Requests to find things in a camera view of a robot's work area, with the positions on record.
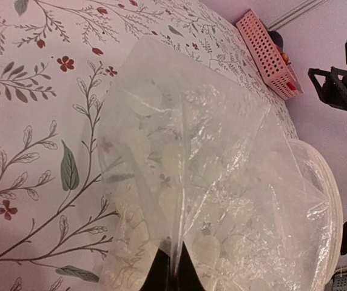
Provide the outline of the dark purple fake eggplant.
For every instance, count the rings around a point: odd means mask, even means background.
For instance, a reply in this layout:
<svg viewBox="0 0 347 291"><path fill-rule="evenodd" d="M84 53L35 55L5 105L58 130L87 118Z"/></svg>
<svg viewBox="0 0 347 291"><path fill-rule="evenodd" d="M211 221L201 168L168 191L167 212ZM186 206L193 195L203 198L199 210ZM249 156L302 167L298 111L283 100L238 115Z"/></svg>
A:
<svg viewBox="0 0 347 291"><path fill-rule="evenodd" d="M272 39L272 42L275 44L277 50L282 53L283 52L283 38L281 34L277 31L268 31L269 37Z"/></svg>

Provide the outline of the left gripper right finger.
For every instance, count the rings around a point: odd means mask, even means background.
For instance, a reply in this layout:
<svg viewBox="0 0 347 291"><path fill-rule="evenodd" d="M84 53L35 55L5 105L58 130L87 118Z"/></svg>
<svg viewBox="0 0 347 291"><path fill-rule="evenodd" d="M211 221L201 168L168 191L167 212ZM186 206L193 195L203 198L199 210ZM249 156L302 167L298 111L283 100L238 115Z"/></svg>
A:
<svg viewBox="0 0 347 291"><path fill-rule="evenodd" d="M178 273L175 277L175 290L179 291L205 291L197 275L185 243L180 255Z"/></svg>

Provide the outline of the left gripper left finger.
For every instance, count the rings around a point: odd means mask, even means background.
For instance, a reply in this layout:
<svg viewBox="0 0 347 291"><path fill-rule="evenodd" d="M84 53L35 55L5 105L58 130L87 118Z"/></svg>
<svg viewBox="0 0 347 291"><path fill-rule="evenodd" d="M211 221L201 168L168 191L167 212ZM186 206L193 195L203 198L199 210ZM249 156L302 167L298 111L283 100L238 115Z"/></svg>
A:
<svg viewBox="0 0 347 291"><path fill-rule="evenodd" d="M143 291L173 290L172 280L169 277L169 265L169 255L158 249L143 283Z"/></svg>

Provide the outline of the red orange fake mango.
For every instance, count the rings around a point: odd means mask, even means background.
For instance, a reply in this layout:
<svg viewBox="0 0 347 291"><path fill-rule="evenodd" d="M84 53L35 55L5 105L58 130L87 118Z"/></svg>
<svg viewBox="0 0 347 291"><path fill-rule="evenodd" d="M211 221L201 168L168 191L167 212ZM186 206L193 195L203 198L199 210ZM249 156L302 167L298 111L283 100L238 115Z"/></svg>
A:
<svg viewBox="0 0 347 291"><path fill-rule="evenodd" d="M287 82L286 85L291 91L296 91L298 89L296 82Z"/></svg>

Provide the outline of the clear zip top bag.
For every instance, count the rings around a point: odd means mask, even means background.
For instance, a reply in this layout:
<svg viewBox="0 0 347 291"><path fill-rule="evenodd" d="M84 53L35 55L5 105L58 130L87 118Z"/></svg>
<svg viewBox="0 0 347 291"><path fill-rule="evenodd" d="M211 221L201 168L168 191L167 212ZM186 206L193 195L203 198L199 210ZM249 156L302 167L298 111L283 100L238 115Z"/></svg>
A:
<svg viewBox="0 0 347 291"><path fill-rule="evenodd" d="M150 37L101 110L102 184L119 213L104 290L143 290L185 243L205 290L324 290L342 240L334 176L255 93Z"/></svg>

